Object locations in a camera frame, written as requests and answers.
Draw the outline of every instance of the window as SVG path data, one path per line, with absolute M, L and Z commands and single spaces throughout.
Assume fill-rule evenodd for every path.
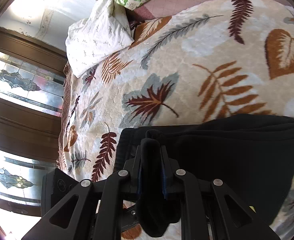
M 0 98 L 60 116 L 65 78 L 0 52 Z

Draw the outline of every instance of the blanket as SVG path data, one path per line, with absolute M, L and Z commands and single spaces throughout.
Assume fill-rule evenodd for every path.
M 294 117 L 294 10 L 273 0 L 204 2 L 138 26 L 129 48 L 67 84 L 61 169 L 106 179 L 124 128 L 239 113 Z M 282 239 L 294 235 L 294 178 L 271 227 Z M 137 227 L 123 237 L 148 235 Z M 177 223 L 161 239 L 180 238 Z

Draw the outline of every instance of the leaf stem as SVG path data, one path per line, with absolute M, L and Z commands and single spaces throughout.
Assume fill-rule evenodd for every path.
M 206 70 L 211 76 L 214 77 L 215 82 L 216 82 L 217 85 L 218 85 L 218 89 L 219 89 L 219 91 L 220 91 L 220 93 L 221 93 L 221 95 L 222 95 L 222 99 L 223 99 L 223 102 L 224 102 L 224 106 L 226 107 L 228 113 L 231 115 L 232 113 L 231 113 L 231 111 L 230 111 L 230 109 L 229 109 L 229 107 L 228 107 L 228 105 L 227 105 L 227 102 L 226 102 L 226 99 L 225 99 L 225 96 L 224 96 L 224 91 L 223 91 L 223 89 L 222 89 L 222 87 L 221 87 L 221 85 L 220 85 L 220 83 L 219 83 L 219 81 L 218 81 L 218 78 L 217 78 L 217 77 L 215 76 L 215 74 L 214 74 L 213 72 L 211 72 L 208 68 L 206 68 L 206 67 L 204 67 L 204 66 L 202 66 L 202 65 L 196 65 L 196 66 L 197 66 L 197 67 L 201 67 L 202 69 Z
M 166 105 L 165 103 L 161 103 L 161 105 L 166 106 L 167 108 L 169 108 L 177 117 L 179 117 L 179 115 L 176 113 L 176 111 L 174 109 L 172 109 L 170 106 Z

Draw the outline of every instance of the beige blanket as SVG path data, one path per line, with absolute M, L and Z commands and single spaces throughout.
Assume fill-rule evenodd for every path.
M 77 180 L 112 173 L 125 127 L 294 117 L 294 11 L 272 0 L 214 0 L 152 20 L 130 48 L 72 76 L 70 96 L 60 164 Z M 271 227 L 294 235 L 294 180 Z M 123 237 L 149 238 L 139 227 Z M 180 238 L 180 223 L 161 237 Z

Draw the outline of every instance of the brown blanket trim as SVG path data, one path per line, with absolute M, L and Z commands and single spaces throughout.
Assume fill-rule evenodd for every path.
M 57 166 L 60 170 L 66 171 L 67 170 L 67 165 L 66 165 L 66 159 L 64 155 L 64 146 L 63 146 L 63 136 L 65 133 L 66 129 L 66 123 L 68 119 L 68 112 L 69 112 L 69 107 L 70 107 L 70 96 L 71 96 L 71 77 L 72 77 L 72 70 L 69 65 L 69 62 L 67 61 L 65 68 L 64 68 L 64 73 L 66 75 L 66 80 L 64 84 L 64 100 L 63 100 L 63 112 L 61 115 L 62 118 L 62 126 L 58 138 L 58 153 L 59 157 L 56 160 L 57 161 Z

